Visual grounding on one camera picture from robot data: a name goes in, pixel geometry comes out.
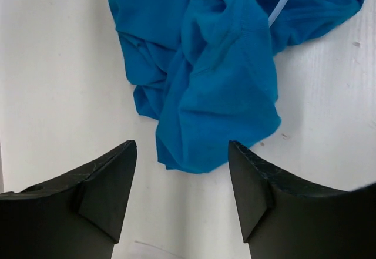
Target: black plastic part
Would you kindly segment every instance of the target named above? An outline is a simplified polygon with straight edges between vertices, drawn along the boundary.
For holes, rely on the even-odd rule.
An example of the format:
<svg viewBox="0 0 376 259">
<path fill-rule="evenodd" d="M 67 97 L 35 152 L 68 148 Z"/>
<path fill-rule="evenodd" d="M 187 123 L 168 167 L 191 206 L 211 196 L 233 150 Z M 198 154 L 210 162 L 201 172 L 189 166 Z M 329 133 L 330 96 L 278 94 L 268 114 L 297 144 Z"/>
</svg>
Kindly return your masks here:
<svg viewBox="0 0 376 259">
<path fill-rule="evenodd" d="M 352 192 L 314 184 L 238 142 L 229 163 L 252 259 L 376 258 L 376 184 Z"/>
<path fill-rule="evenodd" d="M 110 259 L 136 158 L 128 141 L 21 193 L 0 194 L 0 258 Z"/>
</svg>

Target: tabletop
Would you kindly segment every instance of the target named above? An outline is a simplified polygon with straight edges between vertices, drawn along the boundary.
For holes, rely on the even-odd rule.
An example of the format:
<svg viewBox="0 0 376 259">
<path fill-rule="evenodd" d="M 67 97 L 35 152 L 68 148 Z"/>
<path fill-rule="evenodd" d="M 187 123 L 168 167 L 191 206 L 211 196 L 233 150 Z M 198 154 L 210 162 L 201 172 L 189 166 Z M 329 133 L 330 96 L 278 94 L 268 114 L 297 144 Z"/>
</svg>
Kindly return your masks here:
<svg viewBox="0 0 376 259">
<path fill-rule="evenodd" d="M 140 117 L 107 0 L 1 0 L 0 143 L 5 190 L 80 166 L 128 139 L 135 177 L 114 259 L 140 241 L 186 259 L 250 258 L 228 164 L 210 174 L 157 162 L 156 121 Z M 253 147 L 310 181 L 376 181 L 376 0 L 325 37 L 275 58 L 279 130 Z"/>
</svg>

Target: blue fabric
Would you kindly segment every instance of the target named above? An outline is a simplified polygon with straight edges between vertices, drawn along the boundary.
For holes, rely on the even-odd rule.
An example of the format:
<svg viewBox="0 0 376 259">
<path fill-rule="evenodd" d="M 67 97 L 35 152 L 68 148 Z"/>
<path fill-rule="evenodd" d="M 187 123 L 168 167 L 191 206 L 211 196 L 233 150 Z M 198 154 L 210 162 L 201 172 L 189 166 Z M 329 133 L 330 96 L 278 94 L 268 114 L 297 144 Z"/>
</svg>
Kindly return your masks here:
<svg viewBox="0 0 376 259">
<path fill-rule="evenodd" d="M 229 140 L 247 147 L 280 125 L 273 55 L 320 37 L 364 0 L 109 0 L 140 115 L 159 120 L 158 160 L 209 172 Z"/>
</svg>

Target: blue cloth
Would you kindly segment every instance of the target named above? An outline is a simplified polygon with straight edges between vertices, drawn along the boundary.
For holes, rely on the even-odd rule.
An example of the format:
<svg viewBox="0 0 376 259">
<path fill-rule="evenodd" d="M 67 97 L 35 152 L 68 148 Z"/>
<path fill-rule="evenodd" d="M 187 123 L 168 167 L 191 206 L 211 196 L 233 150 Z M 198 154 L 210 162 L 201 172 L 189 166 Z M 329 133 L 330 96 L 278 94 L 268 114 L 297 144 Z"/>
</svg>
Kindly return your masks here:
<svg viewBox="0 0 376 259">
<path fill-rule="evenodd" d="M 273 55 L 320 37 L 364 0 L 109 0 L 140 115 L 159 120 L 158 160 L 209 172 L 229 140 L 247 147 L 280 125 Z"/>
</svg>

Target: blue garment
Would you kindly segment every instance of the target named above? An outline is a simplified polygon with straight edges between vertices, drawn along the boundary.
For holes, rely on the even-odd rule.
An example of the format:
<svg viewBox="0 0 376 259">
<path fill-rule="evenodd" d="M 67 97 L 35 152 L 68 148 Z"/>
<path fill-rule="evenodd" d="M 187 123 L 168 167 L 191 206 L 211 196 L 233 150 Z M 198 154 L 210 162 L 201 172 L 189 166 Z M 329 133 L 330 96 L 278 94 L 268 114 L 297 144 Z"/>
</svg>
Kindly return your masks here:
<svg viewBox="0 0 376 259">
<path fill-rule="evenodd" d="M 364 0 L 109 0 L 140 115 L 159 120 L 158 160 L 209 172 L 229 140 L 247 147 L 280 125 L 273 55 L 320 37 Z"/>
</svg>

